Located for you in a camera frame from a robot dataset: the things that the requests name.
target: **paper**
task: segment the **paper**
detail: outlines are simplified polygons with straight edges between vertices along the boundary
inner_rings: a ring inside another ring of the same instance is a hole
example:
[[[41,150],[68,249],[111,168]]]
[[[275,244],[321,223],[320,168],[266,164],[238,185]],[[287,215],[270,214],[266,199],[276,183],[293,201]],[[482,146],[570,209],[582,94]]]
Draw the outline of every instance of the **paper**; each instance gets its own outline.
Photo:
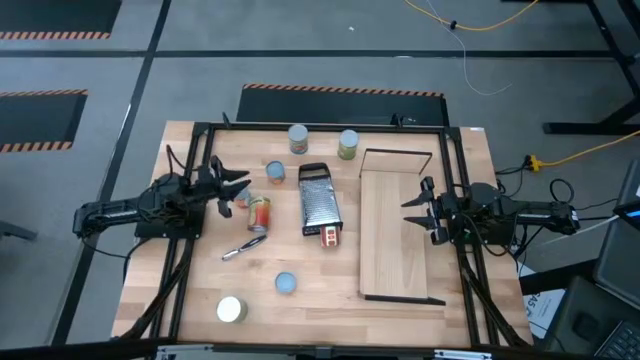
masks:
[[[531,274],[535,274],[535,271],[524,266],[521,276]],[[547,333],[546,329],[551,325],[551,320],[553,320],[553,316],[555,315],[556,310],[558,310],[560,300],[562,300],[564,293],[565,290],[556,289],[522,297],[527,311],[527,318],[530,321],[529,327],[531,328],[531,333],[534,336],[544,339],[544,336]]]

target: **white lid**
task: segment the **white lid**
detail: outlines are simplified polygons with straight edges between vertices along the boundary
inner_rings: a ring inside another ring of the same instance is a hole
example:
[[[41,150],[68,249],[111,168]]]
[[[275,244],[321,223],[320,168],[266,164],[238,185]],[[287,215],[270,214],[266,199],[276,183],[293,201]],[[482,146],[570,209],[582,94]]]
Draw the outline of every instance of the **white lid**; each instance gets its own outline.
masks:
[[[302,141],[307,137],[309,131],[304,125],[295,124],[289,128],[289,139],[293,141]]]
[[[345,130],[340,134],[340,143],[346,147],[358,145],[358,133],[353,130]]]
[[[240,300],[233,296],[227,296],[218,303],[218,319],[223,322],[234,322],[242,313]]]

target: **knife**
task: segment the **knife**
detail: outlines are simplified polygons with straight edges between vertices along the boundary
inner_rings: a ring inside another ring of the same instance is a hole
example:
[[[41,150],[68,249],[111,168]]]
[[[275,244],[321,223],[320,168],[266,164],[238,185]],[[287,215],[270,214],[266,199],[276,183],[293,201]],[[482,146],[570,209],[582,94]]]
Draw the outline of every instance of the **knife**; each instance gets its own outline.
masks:
[[[247,250],[253,249],[254,247],[258,246],[260,243],[262,243],[266,239],[267,239],[267,235],[260,235],[257,238],[250,240],[248,243],[240,246],[239,248],[233,249],[228,253],[222,255],[222,261],[227,261],[232,257],[240,254],[241,252],[245,252]]]

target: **green can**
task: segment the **green can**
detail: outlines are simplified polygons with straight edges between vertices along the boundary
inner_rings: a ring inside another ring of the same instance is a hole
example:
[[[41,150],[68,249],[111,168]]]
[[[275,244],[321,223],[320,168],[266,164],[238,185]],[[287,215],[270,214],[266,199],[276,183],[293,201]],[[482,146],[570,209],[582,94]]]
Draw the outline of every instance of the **green can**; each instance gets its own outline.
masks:
[[[338,156],[342,160],[351,160],[356,157],[358,148],[358,133],[353,130],[345,130],[340,134]]]

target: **white cable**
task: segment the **white cable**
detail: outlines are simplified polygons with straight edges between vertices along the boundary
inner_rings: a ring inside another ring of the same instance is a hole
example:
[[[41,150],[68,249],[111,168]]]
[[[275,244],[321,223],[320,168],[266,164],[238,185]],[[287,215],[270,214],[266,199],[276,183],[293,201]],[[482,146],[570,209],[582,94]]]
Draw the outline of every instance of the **white cable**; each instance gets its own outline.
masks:
[[[575,234],[560,236],[560,237],[555,238],[555,239],[553,239],[553,240],[550,240],[550,241],[547,241],[547,242],[545,242],[545,243],[542,243],[542,244],[540,244],[540,245],[538,245],[538,246],[536,246],[536,247],[532,247],[531,249],[535,249],[535,248],[539,248],[539,247],[546,246],[546,245],[549,245],[549,244],[553,244],[553,243],[554,243],[554,242],[556,242],[556,241],[560,241],[560,240],[562,240],[562,239],[566,239],[566,238],[571,237],[571,236],[576,236],[576,235],[578,235],[578,234],[586,233],[587,231],[591,231],[591,230],[593,230],[593,229],[595,229],[595,228],[599,228],[600,226],[605,225],[605,224],[608,224],[608,223],[610,223],[610,222],[612,222],[612,221],[614,221],[614,220],[618,220],[619,218],[620,218],[620,217],[619,217],[618,215],[612,216],[612,217],[608,218],[608,219],[607,219],[607,220],[605,220],[605,221],[599,222],[599,223],[597,223],[597,224],[595,224],[595,225],[593,225],[593,226],[589,226],[589,227],[588,227],[588,228],[586,228],[586,229],[582,229],[582,230],[580,230],[580,231],[576,232]]]
[[[453,31],[449,30],[449,28],[445,25],[445,23],[442,22],[442,17],[440,17],[440,15],[438,14],[438,12],[436,11],[436,9],[433,7],[433,4],[431,4],[431,0],[427,0],[427,3],[429,4],[429,7],[431,8],[431,11],[433,11],[433,13],[435,14],[436,17],[438,17],[438,19],[440,19],[438,22],[440,23],[440,25],[447,30],[447,32],[449,34],[451,34],[451,36],[453,36],[454,38],[456,38],[456,40],[458,40],[458,42],[460,43],[460,45],[462,46],[462,68],[464,69],[464,80],[467,82],[467,85],[469,85],[469,87],[471,88],[471,90],[475,91],[476,93],[478,93],[479,95],[482,96],[491,96],[491,95],[496,95],[499,94],[505,90],[507,90],[508,88],[511,87],[511,85],[513,84],[509,84],[505,87],[503,87],[500,90],[494,91],[494,92],[490,92],[490,93],[485,93],[482,92],[476,88],[473,87],[473,85],[471,85],[471,82],[469,81],[469,75],[467,74],[467,47],[464,46],[464,43],[462,42],[462,40],[460,40],[460,38],[458,37],[458,35],[454,34]]]

